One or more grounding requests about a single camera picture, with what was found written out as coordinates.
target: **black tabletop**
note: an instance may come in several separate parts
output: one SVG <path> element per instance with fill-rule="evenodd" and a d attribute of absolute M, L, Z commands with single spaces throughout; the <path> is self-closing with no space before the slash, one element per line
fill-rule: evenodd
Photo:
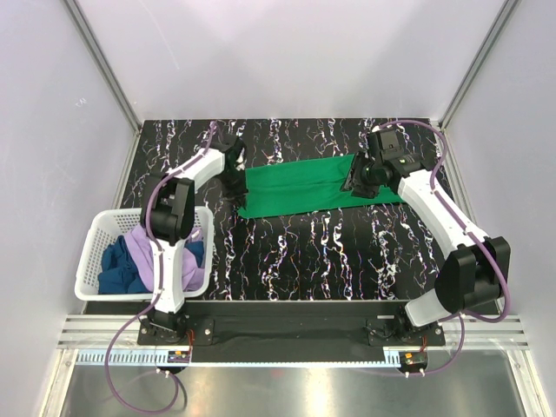
<path fill-rule="evenodd" d="M 226 120 L 240 134 L 247 167 L 353 154 L 365 134 L 387 119 Z M 209 121 L 147 121 L 133 161 L 123 208 L 141 205 L 149 172 L 187 161 L 206 140 Z M 434 135 L 399 128 L 410 152 L 437 156 Z M 450 193 L 444 171 L 439 180 Z M 442 253 L 406 204 L 319 211 L 245 220 L 222 200 L 212 179 L 196 196 L 215 214 L 214 268 L 206 300 L 411 299 L 433 285 Z"/>

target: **green cloth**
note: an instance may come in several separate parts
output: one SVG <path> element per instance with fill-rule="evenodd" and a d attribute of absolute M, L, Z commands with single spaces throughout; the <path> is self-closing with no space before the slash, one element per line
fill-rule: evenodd
<path fill-rule="evenodd" d="M 247 208 L 241 208 L 239 214 L 251 219 L 403 202 L 384 187 L 373 199 L 353 197 L 351 191 L 341 192 L 353 159 L 353 155 L 335 156 L 247 169 Z"/>

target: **blue cloth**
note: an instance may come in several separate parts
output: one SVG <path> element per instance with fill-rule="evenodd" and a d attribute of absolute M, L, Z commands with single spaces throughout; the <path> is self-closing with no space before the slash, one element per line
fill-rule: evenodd
<path fill-rule="evenodd" d="M 202 245 L 202 241 L 187 243 L 185 248 L 195 255 L 197 267 L 200 268 L 202 265 L 202 258 L 205 256 L 205 247 Z"/>
<path fill-rule="evenodd" d="M 103 271 L 98 275 L 98 294 L 143 294 L 149 291 L 142 283 L 136 264 L 123 236 L 104 250 Z"/>

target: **laundry basket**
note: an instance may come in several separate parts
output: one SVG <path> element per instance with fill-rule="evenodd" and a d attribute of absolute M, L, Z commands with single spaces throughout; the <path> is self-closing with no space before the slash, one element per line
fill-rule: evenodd
<path fill-rule="evenodd" d="M 98 294 L 98 275 L 102 272 L 101 259 L 104 250 L 114 243 L 118 236 L 134 228 L 139 223 L 140 216 L 140 208 L 126 208 L 106 210 L 95 217 L 87 234 L 81 260 L 77 267 L 75 288 L 77 298 L 83 301 L 145 301 L 152 298 L 152 294 Z M 212 211 L 208 208 L 195 207 L 195 226 L 202 230 L 202 241 L 205 248 L 205 256 L 202 262 L 205 275 L 199 289 L 183 292 L 185 298 L 201 295 L 209 286 L 215 238 L 213 219 Z"/>

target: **purple cloth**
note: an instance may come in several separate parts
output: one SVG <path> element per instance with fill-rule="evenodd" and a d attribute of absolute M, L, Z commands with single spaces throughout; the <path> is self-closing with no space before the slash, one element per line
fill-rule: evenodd
<path fill-rule="evenodd" d="M 153 292 L 155 276 L 153 273 L 153 252 L 150 248 L 147 232 L 138 224 L 123 238 L 128 246 L 128 251 L 136 263 L 142 283 L 148 291 Z M 189 235 L 190 242 L 198 242 L 202 239 L 202 231 L 194 228 Z M 197 267 L 195 255 L 186 248 L 183 249 L 182 288 L 187 291 L 196 291 L 202 287 L 204 281 L 204 268 Z"/>

